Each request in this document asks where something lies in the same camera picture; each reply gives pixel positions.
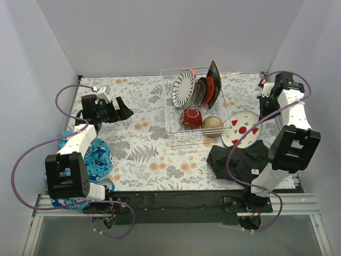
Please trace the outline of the orange round plate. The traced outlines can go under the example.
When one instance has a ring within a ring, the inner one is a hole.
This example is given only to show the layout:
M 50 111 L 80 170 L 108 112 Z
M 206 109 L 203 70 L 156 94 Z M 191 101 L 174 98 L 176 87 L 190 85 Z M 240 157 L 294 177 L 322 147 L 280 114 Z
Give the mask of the orange round plate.
M 209 76 L 206 77 L 206 81 L 208 83 L 208 91 L 207 91 L 207 96 L 206 96 L 204 104 L 208 105 L 214 93 L 214 82 L 213 82 L 213 79 Z

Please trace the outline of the beige bowl black inside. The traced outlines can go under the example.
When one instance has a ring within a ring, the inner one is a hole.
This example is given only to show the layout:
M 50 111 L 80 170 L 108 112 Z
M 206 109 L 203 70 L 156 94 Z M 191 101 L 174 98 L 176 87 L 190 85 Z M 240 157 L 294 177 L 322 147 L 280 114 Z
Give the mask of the beige bowl black inside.
M 210 138 L 219 137 L 223 133 L 223 122 L 217 116 L 206 117 L 201 124 L 201 131 L 203 135 Z

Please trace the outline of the black floral square plate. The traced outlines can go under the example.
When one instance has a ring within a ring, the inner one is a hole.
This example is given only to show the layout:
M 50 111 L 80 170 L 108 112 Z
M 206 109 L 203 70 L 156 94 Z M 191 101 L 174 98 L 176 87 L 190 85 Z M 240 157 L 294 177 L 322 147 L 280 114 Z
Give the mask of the black floral square plate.
M 221 82 L 221 77 L 219 74 L 219 71 L 217 69 L 217 65 L 214 60 L 211 61 L 208 72 L 207 72 L 207 77 L 210 77 L 213 80 L 214 84 L 214 90 L 213 90 L 213 96 L 208 102 L 208 109 L 211 109 L 216 102 L 222 88 L 222 82 Z

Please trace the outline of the red floral bowl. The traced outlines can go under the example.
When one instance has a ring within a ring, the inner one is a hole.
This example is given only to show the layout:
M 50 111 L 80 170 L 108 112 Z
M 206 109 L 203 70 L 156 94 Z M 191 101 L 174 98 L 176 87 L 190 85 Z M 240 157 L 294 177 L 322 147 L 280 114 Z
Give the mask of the red floral bowl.
M 197 129 L 202 124 L 202 113 L 197 108 L 186 108 L 181 114 L 181 124 L 191 130 Z

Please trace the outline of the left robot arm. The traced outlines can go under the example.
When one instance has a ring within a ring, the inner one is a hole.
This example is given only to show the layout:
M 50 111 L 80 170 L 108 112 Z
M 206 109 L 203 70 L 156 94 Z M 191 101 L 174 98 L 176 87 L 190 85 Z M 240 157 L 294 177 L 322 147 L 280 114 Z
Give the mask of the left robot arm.
M 108 213 L 113 208 L 113 200 L 107 196 L 103 185 L 92 183 L 87 173 L 84 157 L 97 137 L 102 123 L 115 123 L 130 118 L 134 113 L 117 97 L 118 109 L 105 92 L 97 92 L 82 97 L 83 109 L 73 117 L 75 128 L 66 145 L 56 154 L 45 159 L 48 193 L 52 200 L 80 199 L 68 205 L 59 205 L 58 209 L 95 202 L 95 207 L 101 213 Z

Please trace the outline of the clear glass plate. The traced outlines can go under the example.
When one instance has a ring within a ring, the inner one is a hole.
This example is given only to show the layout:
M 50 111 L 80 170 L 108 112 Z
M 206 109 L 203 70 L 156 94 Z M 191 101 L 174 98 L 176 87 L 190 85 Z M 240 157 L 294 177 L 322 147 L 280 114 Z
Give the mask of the clear glass plate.
M 197 85 L 197 94 L 196 94 L 196 98 L 193 104 L 195 106 L 198 106 L 202 103 L 204 99 L 206 87 L 205 87 L 205 82 L 201 78 L 197 80 L 196 85 Z

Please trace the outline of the strawberry pattern white plate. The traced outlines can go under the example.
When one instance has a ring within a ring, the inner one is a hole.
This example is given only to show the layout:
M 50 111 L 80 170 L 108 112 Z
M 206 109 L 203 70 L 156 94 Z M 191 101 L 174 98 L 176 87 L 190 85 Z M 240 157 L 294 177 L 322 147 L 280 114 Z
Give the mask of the strawberry pattern white plate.
M 232 126 L 222 134 L 222 142 L 226 147 L 234 146 L 238 140 L 250 130 L 259 120 L 259 115 L 248 110 L 239 111 L 231 116 Z M 250 133 L 238 144 L 238 148 L 252 146 L 261 135 L 262 125 L 252 129 Z

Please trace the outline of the black round plate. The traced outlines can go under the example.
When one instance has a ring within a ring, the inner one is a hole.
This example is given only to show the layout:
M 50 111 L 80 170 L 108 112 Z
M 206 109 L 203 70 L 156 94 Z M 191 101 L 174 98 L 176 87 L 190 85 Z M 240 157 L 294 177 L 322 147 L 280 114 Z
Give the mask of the black round plate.
M 208 95 L 208 89 L 209 89 L 209 84 L 206 80 L 205 77 L 201 77 L 199 78 L 200 81 L 202 81 L 204 83 L 204 86 L 205 86 L 205 91 L 204 91 L 204 97 L 201 101 L 201 105 L 205 105 L 205 102 L 206 102 L 206 98 L 207 98 L 207 95 Z

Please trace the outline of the striped white round plate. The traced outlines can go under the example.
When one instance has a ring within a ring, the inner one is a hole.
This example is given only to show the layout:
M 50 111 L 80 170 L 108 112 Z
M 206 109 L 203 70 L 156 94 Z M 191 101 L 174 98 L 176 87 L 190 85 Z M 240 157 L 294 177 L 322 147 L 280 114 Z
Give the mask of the striped white round plate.
M 194 103 L 195 99 L 196 79 L 193 77 L 190 69 L 182 71 L 175 83 L 172 90 L 172 101 L 176 108 L 187 108 Z

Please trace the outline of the pink plastic cup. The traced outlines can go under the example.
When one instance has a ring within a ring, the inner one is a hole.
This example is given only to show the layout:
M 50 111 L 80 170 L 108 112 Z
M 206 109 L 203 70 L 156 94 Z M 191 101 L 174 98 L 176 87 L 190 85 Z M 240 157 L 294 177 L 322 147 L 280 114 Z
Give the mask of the pink plastic cup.
M 196 78 L 197 72 L 194 69 L 190 69 L 190 72 L 192 72 L 193 77 Z

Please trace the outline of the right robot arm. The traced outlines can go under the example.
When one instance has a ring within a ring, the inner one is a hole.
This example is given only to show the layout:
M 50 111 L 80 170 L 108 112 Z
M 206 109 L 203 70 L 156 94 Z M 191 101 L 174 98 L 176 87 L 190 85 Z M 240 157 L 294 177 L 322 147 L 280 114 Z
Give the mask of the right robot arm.
M 308 97 L 304 87 L 306 80 L 295 82 L 294 73 L 278 71 L 274 82 L 260 81 L 263 89 L 259 97 L 259 121 L 267 121 L 280 115 L 283 126 L 270 146 L 267 165 L 241 198 L 247 212 L 264 207 L 270 193 L 286 177 L 307 168 L 321 140 L 321 134 L 313 131 L 308 123 L 304 101 Z

